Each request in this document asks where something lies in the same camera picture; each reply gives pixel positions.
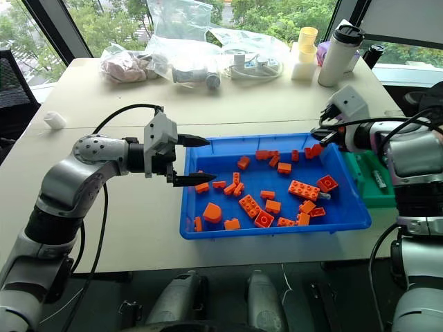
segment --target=white table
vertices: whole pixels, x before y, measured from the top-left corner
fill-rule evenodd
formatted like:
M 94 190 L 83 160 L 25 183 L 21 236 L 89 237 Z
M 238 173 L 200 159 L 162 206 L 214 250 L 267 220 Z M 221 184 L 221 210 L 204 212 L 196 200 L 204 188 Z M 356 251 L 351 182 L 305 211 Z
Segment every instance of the white table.
M 303 84 L 285 77 L 248 88 L 224 80 L 217 95 L 184 90 L 163 80 L 110 87 L 98 77 L 97 63 L 96 59 L 77 59 L 68 67 L 0 167 L 0 266 L 28 220 L 47 170 L 69 154 L 75 140 L 117 108 L 136 102 L 165 105 L 167 115 L 178 122 L 179 132 L 200 136 L 306 132 L 317 125 L 320 111 L 335 91 L 317 85 L 315 79 Z M 398 109 L 362 61 L 341 86 L 346 82 L 367 100 L 371 116 Z M 67 128 L 47 129 L 42 122 L 47 111 L 61 113 L 68 120 Z M 131 110 L 102 132 L 117 138 L 143 138 L 143 127 L 151 117 L 149 110 Z M 184 149 L 178 147 L 174 166 L 179 172 L 183 163 Z M 98 271 L 368 258 L 376 238 L 396 215 L 394 209 L 371 210 L 373 223 L 367 230 L 188 241 L 179 234 L 181 193 L 181 188 L 166 184 L 164 177 L 130 174 L 111 179 Z M 164 201 L 168 208 L 160 210 Z M 86 250 L 78 272 L 92 265 L 102 208 L 100 194 L 85 218 Z M 388 255 L 388 243 L 381 255 Z

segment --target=clear plastic bag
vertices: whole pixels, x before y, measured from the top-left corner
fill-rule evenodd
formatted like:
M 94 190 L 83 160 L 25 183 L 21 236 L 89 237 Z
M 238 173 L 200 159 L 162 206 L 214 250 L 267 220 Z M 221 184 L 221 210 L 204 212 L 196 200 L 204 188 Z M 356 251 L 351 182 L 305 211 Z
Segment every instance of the clear plastic bag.
M 279 39 L 246 30 L 211 28 L 221 42 L 222 73 L 235 79 L 271 79 L 282 74 L 289 47 Z
M 206 42 L 212 5 L 194 0 L 147 0 L 154 34 L 146 51 L 150 69 L 188 87 L 220 85 L 217 58 L 221 48 Z
M 147 0 L 157 37 L 206 41 L 212 5 L 194 0 Z
M 114 83 L 141 82 L 156 78 L 157 74 L 149 67 L 152 56 L 145 51 L 127 50 L 111 43 L 100 57 L 99 73 Z

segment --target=orange building block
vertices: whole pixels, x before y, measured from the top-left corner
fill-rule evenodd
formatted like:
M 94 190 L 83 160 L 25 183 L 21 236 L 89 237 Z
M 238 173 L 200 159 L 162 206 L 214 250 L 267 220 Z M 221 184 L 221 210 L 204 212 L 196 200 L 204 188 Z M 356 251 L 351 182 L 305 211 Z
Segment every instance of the orange building block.
M 224 222 L 224 229 L 225 230 L 239 230 L 240 227 L 240 222 L 238 221 L 237 218 L 233 218 L 231 220 L 226 220 Z
M 291 160 L 292 161 L 298 161 L 298 150 L 292 150 Z
M 210 223 L 218 223 L 222 219 L 222 209 L 214 203 L 208 203 L 203 212 L 203 218 Z
M 275 198 L 275 192 L 270 192 L 268 190 L 262 190 L 260 192 L 260 197 L 263 199 L 274 199 Z
M 314 218 L 315 216 L 325 216 L 326 215 L 326 211 L 322 207 L 316 207 L 315 209 L 313 209 L 309 213 L 309 215 L 311 216 L 311 218 Z
M 277 163 L 279 160 L 280 160 L 280 156 L 272 157 L 271 161 L 269 162 L 269 166 L 271 166 L 271 167 L 277 166 Z
M 238 203 L 251 218 L 255 217 L 261 210 L 260 206 L 257 204 L 256 201 L 254 201 L 251 195 L 246 195 L 245 197 L 240 199 Z
M 293 180 L 289 186 L 288 192 L 315 202 L 320 189 L 313 187 L 312 185 L 307 185 L 306 183 Z
M 312 154 L 317 157 L 321 154 L 321 152 L 323 151 L 323 147 L 320 144 L 314 144 L 314 146 L 311 148 Z
M 223 192 L 226 196 L 231 195 L 236 187 L 237 185 L 235 183 L 231 183 L 228 187 L 223 189 Z
M 255 152 L 255 159 L 257 160 L 266 160 L 269 159 L 271 156 L 269 155 L 268 150 L 257 150 Z
M 270 199 L 268 199 L 266 201 L 266 207 L 264 208 L 267 212 L 272 212 L 272 213 L 280 213 L 280 210 L 282 209 L 282 204 L 280 202 L 276 202 L 276 201 L 271 201 Z
M 242 194 L 243 190 L 244 190 L 244 184 L 243 184 L 243 182 L 240 182 L 234 190 L 234 196 L 235 197 L 240 196 Z
M 311 201 L 304 201 L 302 205 L 299 205 L 299 210 L 300 212 L 309 214 L 315 207 L 316 205 Z
M 200 185 L 195 185 L 194 188 L 195 188 L 195 191 L 198 194 L 201 194 L 202 192 L 208 192 L 209 191 L 209 184 L 207 182 L 206 183 L 202 183 Z
M 214 188 L 225 188 L 226 187 L 226 181 L 215 181 L 213 182 Z
M 233 183 L 235 185 L 238 185 L 240 183 L 240 173 L 239 172 L 233 173 Z
M 317 181 L 317 186 L 322 192 L 330 192 L 334 188 L 338 187 L 338 183 L 330 175 L 326 175 Z
M 286 218 L 282 218 L 282 217 L 280 217 L 278 219 L 278 223 L 277 223 L 277 226 L 280 226 L 280 227 L 295 226 L 295 225 L 296 225 L 296 222 L 294 220 L 290 220 L 290 219 L 286 219 Z
M 310 147 L 305 147 L 305 158 L 312 159 L 314 157 L 314 153 Z
M 203 232 L 203 224 L 201 223 L 201 219 L 199 216 L 194 218 L 194 230 L 196 232 Z
M 238 168 L 245 170 L 246 168 L 248 168 L 250 162 L 251 162 L 251 159 L 249 159 L 246 156 L 243 156 L 240 158 L 239 161 L 237 161 L 237 166 L 238 166 Z
M 309 219 L 310 219 L 310 217 L 308 214 L 301 212 L 301 213 L 297 214 L 296 225 L 297 226 L 308 226 Z
M 292 170 L 291 164 L 278 163 L 277 172 L 281 174 L 290 174 Z
M 259 228 L 268 228 L 271 226 L 273 220 L 274 220 L 273 216 L 271 216 L 269 213 L 266 213 L 263 210 L 260 210 L 260 213 L 258 214 L 257 218 L 255 218 L 254 225 L 256 225 Z

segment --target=black mesh chair back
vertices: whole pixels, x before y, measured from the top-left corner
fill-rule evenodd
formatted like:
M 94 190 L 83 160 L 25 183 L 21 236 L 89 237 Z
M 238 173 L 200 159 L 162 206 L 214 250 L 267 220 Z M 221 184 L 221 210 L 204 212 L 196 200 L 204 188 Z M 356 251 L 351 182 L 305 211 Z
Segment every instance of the black mesh chair back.
M 11 51 L 0 50 L 0 138 L 18 139 L 39 107 Z

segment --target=floor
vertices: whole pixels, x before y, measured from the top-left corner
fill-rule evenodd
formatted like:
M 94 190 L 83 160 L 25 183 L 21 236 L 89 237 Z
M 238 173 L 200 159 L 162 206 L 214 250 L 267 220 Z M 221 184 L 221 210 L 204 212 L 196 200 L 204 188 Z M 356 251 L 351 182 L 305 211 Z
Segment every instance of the floor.
M 380 296 L 381 310 L 386 321 L 392 317 L 402 291 L 392 282 L 387 259 L 375 264 L 375 280 Z M 247 307 L 244 300 L 246 279 L 255 269 L 266 272 L 282 295 L 286 289 L 280 264 L 257 266 L 228 266 L 195 269 L 209 279 L 209 320 L 246 323 Z M 331 331 L 322 305 L 310 289 L 312 282 L 330 284 L 335 294 L 335 307 L 341 330 L 376 331 L 375 312 L 368 283 L 368 264 L 355 261 L 324 266 L 320 263 L 285 264 L 289 283 L 293 288 L 284 303 L 290 332 Z M 186 270 L 160 270 L 136 272 L 129 283 L 94 281 L 84 298 L 70 332 L 119 331 L 121 315 L 118 308 L 123 300 L 143 305 L 143 319 L 154 305 L 155 299 L 167 284 Z M 81 289 L 83 280 L 72 279 L 63 298 L 56 304 L 46 305 L 42 317 L 47 317 Z M 60 331 L 71 306 L 41 324 L 40 332 Z

